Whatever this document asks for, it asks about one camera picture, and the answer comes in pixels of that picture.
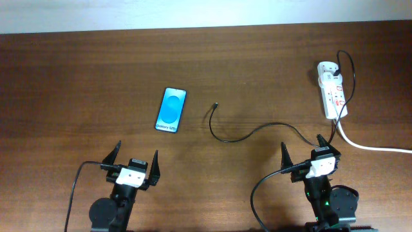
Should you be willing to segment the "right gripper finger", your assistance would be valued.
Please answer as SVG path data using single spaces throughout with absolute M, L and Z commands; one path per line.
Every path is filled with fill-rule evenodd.
M 284 142 L 281 142 L 281 169 L 283 170 L 281 173 L 290 173 L 290 171 L 288 171 L 288 168 L 291 168 L 293 165 L 294 164 L 290 158 L 286 144 Z
M 317 140 L 319 143 L 319 148 L 316 149 L 317 152 L 329 152 L 333 156 L 340 156 L 341 153 L 335 149 L 321 134 L 317 135 Z

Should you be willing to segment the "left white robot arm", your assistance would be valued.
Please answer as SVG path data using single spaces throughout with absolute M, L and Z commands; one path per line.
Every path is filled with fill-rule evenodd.
M 108 198 L 96 200 L 89 209 L 92 231 L 126 231 L 138 191 L 157 185 L 160 179 L 158 151 L 152 164 L 130 159 L 127 165 L 115 164 L 119 142 L 103 159 L 100 168 L 107 172 L 106 181 L 113 184 Z

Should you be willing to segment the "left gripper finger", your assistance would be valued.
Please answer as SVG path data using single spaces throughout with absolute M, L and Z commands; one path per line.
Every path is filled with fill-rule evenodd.
M 115 148 L 102 160 L 103 164 L 114 165 L 118 152 L 120 150 L 122 141 L 120 140 Z
M 150 186 L 157 185 L 159 179 L 160 179 L 160 167 L 158 164 L 158 150 L 156 150 L 154 153 L 151 169 L 149 172 L 149 178 L 148 178 L 149 185 Z

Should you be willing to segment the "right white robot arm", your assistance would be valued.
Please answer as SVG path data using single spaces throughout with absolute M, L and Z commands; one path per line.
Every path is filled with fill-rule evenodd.
M 304 184 L 304 192 L 315 215 L 305 231 L 350 231 L 356 222 L 355 212 L 359 193 L 348 186 L 330 184 L 329 175 L 337 170 L 341 153 L 317 136 L 319 147 L 311 151 L 308 160 L 294 164 L 284 142 L 281 143 L 281 172 L 290 174 L 291 182 Z

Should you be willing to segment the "blue screen Galaxy smartphone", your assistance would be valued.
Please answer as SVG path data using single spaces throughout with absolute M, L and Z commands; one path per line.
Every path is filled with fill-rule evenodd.
M 155 129 L 176 133 L 180 124 L 187 92 L 176 88 L 166 88 L 155 123 Z

